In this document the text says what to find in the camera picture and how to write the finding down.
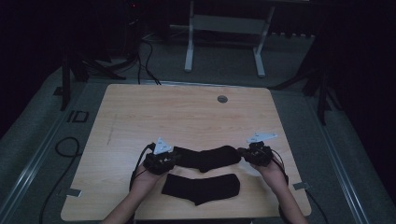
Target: table surface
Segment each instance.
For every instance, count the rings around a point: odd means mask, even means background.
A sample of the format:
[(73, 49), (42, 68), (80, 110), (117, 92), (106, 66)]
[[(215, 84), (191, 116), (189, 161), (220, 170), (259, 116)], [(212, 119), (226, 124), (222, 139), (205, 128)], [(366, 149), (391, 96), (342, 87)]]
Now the table surface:
[[(220, 103), (218, 96), (228, 98)], [(271, 92), (263, 88), (212, 86), (109, 85), (93, 124), (71, 189), (63, 220), (101, 220), (127, 194), (132, 171), (143, 148), (161, 137), (171, 146), (201, 151), (229, 145), (248, 147), (254, 133), (276, 133), (264, 141), (285, 162), (290, 190), (307, 216), (311, 207), (290, 151)], [(170, 172), (188, 178), (236, 174), (240, 193), (226, 200), (195, 206), (163, 195), (162, 178), (136, 211), (136, 219), (276, 217), (278, 202), (259, 173), (243, 159), (234, 165), (200, 173), (179, 166)]]

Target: gray tape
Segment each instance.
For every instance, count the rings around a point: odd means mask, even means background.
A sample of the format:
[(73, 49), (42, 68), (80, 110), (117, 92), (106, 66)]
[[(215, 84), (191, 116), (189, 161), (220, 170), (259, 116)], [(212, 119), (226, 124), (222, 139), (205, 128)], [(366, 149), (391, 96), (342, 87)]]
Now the gray tape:
[(82, 191), (80, 189), (61, 189), (58, 196), (79, 197), (81, 196), (81, 193)]
[(294, 186), (294, 189), (295, 189), (295, 190), (297, 190), (297, 189), (309, 189), (309, 188), (311, 188), (311, 186), (309, 186), (309, 184), (308, 184), (308, 183), (305, 183), (305, 182), (293, 184), (293, 186)]

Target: white desk frame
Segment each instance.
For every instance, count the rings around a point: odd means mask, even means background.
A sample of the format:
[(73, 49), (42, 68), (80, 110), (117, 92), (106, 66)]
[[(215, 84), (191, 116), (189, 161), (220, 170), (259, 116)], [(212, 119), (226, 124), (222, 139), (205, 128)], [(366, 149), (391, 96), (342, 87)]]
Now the white desk frame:
[(262, 65), (262, 46), (273, 18), (275, 7), (271, 7), (266, 20), (254, 20), (244, 18), (229, 18), (194, 14), (194, 1), (190, 2), (190, 25), (189, 45), (187, 47), (186, 64), (184, 70), (190, 72), (192, 69), (192, 58), (194, 53), (193, 32), (194, 30), (207, 30), (217, 32), (228, 32), (238, 34), (260, 35), (260, 43), (253, 48), (253, 55), (257, 67), (257, 75), (264, 77), (264, 66)]

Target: dark background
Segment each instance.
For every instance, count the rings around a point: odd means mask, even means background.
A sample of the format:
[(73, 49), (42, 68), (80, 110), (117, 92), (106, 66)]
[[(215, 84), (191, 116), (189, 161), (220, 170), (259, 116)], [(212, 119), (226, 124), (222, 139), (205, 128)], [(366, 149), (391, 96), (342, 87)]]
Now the dark background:
[[(237, 1), (203, 2), (197, 11), (265, 17), (265, 13), (254, 10), (254, 5), (262, 1), (249, 1), (244, 10), (235, 7)], [(317, 37), (304, 61), (313, 67), (330, 66), (330, 85), (395, 202), (392, 172), (396, 170), (393, 117), (396, 114), (393, 84), (396, 3), (392, 0), (350, 1), (352, 7), (340, 7), (337, 3), (340, 1), (330, 0), (310, 4), (274, 2), (280, 7), (276, 9), (270, 32)], [(18, 118), (43, 81), (61, 66), (65, 46), (105, 61), (109, 55), (127, 56), (121, 43), (128, 42), (134, 34), (125, 29), (125, 20), (130, 20), (131, 15), (140, 15), (142, 8), (146, 10), (139, 19), (163, 38), (167, 37), (169, 24), (188, 24), (189, 1), (136, 3), (139, 8), (130, 14), (121, 0), (2, 0), (0, 135)]]

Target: black sock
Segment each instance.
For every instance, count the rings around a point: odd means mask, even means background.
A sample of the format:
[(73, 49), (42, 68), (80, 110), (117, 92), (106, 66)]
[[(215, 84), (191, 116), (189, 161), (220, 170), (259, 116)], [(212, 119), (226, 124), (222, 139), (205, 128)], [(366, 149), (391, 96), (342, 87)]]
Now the black sock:
[(232, 165), (241, 161), (234, 147), (224, 146), (204, 151), (192, 151), (183, 147), (174, 147), (180, 159), (176, 165), (187, 168), (199, 169), (205, 173), (212, 169)]
[(239, 194), (240, 182), (234, 174), (204, 179), (188, 179), (168, 174), (163, 194), (187, 199), (200, 205), (210, 201), (232, 198)]

